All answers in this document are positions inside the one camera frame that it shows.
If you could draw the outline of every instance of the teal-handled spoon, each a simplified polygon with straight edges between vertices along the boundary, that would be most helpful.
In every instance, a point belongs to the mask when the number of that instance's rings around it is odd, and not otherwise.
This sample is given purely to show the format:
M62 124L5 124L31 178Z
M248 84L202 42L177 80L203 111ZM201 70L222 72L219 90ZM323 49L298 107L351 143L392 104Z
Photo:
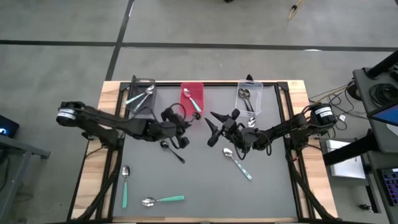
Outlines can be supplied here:
M122 176L124 177L122 208L127 208L127 178L129 175L130 167L126 165L122 168Z
M195 102L195 100L192 99L192 97L191 97L191 92L190 92L187 88L184 88L184 89L183 89L183 94L184 94L185 97L187 97L187 98L189 98L189 99L191 100L191 102L192 102L193 106L195 107L195 109L196 109L198 112L201 112L200 107L199 107L198 104Z
M225 157L231 158L235 164L239 167L239 169L241 169L242 173L249 179L252 180L252 177L250 176L250 174L243 169L243 167L236 161L236 159L234 159L234 157L232 156L232 151L230 149L224 148L223 149L223 154Z
M157 200L152 197L147 197L144 200L142 200L142 204L147 207L152 207L156 204L156 202L178 202L178 201L182 201L184 199L185 199L184 195L162 198L162 199L157 199Z

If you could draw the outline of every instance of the clear plastic container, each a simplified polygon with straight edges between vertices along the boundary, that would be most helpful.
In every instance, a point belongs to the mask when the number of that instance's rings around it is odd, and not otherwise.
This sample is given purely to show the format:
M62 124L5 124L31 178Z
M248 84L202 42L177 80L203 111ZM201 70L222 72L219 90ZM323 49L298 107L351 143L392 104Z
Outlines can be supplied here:
M254 82L250 80L239 80L238 88L236 89L236 101L235 108L240 110L241 116L252 118L261 113L261 94L262 94L262 83ZM247 99L239 96L239 89L248 90L250 93L250 97ZM249 101L253 107L253 111L247 110L245 101L250 108Z

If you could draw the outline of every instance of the concrete floor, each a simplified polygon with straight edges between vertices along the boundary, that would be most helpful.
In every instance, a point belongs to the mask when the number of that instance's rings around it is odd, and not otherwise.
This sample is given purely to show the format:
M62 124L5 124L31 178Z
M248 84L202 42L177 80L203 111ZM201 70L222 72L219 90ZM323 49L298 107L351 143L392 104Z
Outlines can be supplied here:
M295 0L136 0L125 42L398 47L393 0L307 0L287 21ZM127 0L0 0L1 40L116 41ZM112 47L0 45L0 113L21 124L17 138L52 151L34 159L12 219L34 223L66 219L86 141L55 122L61 101L96 106ZM307 52L122 48L113 80L301 79L308 95L345 85L352 70L371 67L390 52ZM354 101L356 111L364 111ZM349 108L345 99L343 108ZM337 137L361 137L369 123L347 117ZM387 223L386 215L358 210L364 187L332 186L339 217Z

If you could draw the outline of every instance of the red tray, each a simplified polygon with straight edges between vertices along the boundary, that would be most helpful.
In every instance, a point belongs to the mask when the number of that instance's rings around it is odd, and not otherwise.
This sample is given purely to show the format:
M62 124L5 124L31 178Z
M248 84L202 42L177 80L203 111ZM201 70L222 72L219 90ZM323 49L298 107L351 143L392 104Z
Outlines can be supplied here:
M197 112L195 107L193 106L191 100L184 96L183 89L187 88L189 92L191 92L191 98L195 100L197 105L200 107L201 112L199 112L201 115L203 114L205 110L205 101L204 101L204 94L203 94L203 83L200 82L185 82L181 83L181 89L180 89L180 103L184 105L186 111L187 111L187 116L191 116L193 112Z

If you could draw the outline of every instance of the wooden table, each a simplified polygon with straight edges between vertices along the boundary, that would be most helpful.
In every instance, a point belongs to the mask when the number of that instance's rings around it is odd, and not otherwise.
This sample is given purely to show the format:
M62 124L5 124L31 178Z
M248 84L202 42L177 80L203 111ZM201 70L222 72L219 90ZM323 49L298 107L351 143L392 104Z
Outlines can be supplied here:
M163 82L186 82L186 81L163 81ZM215 80L215 81L198 81L198 82L236 82L236 81ZM289 84L290 98L292 101L293 111L295 114L300 113L302 109L308 105L308 96L305 90L305 85L303 80L261 80L259 82L287 82ZM101 97L98 103L99 110L111 114L115 113L116 101L119 94L120 83L121 82L119 81L104 82L101 91ZM280 94L282 97L282 104L284 106L285 118L289 119L284 92L281 91ZM120 115L123 116L123 113L124 113L124 107L122 107ZM316 140L311 140L310 144L319 146L319 143ZM90 153L91 151L94 151L99 147L101 147L101 144L98 140L90 141L87 153ZM107 150L103 149L90 155L85 160L71 218L79 217L86 210L87 206L93 201L96 194L98 193L101 187L106 154ZM319 202L326 208L326 210L334 217L337 217L337 211L331 193L328 175L326 173L326 168L323 163L323 157L321 151L312 147L307 147L306 149L303 150L303 159L311 191L315 194ZM302 204L302 209L303 209L303 215L304 217L308 217L307 203L304 193L301 191L300 187L298 188L300 193L300 202ZM106 218L108 214L110 194L111 194L111 188L106 194L104 200L104 207L102 214L104 218ZM114 218L113 221L114 222L294 222L297 221L297 218L295 217L286 217L286 218L127 217L127 218Z

